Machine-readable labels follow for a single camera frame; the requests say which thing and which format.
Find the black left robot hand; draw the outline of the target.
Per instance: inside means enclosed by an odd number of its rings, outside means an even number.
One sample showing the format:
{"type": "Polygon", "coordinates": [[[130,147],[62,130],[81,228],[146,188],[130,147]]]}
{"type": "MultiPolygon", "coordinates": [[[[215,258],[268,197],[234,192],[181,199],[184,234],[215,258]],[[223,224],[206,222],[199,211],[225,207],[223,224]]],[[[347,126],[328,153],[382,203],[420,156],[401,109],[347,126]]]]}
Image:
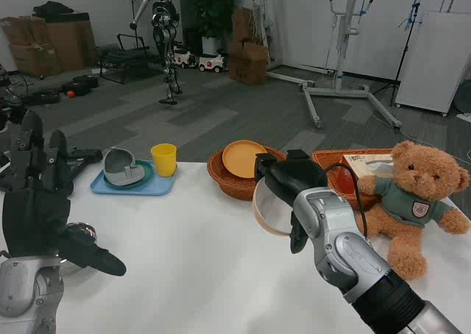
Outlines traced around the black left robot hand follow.
{"type": "Polygon", "coordinates": [[[92,236],[68,225],[74,189],[62,131],[44,143],[43,122],[25,114],[10,148],[10,167],[1,177],[5,189],[2,229],[12,257],[53,255],[81,268],[125,275],[125,264],[99,247],[92,236]]]}

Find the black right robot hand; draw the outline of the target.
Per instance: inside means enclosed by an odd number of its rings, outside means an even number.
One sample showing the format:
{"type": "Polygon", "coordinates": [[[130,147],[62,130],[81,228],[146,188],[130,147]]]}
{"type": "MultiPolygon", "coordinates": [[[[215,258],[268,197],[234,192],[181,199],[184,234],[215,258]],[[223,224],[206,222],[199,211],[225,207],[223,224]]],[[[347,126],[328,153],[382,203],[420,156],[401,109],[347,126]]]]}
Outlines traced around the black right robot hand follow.
{"type": "Polygon", "coordinates": [[[328,202],[336,194],[327,187],[323,170],[304,151],[291,150],[284,161],[258,154],[255,181],[252,206],[265,231],[288,236],[293,254],[309,241],[317,258],[331,253],[325,217],[328,202]]]}

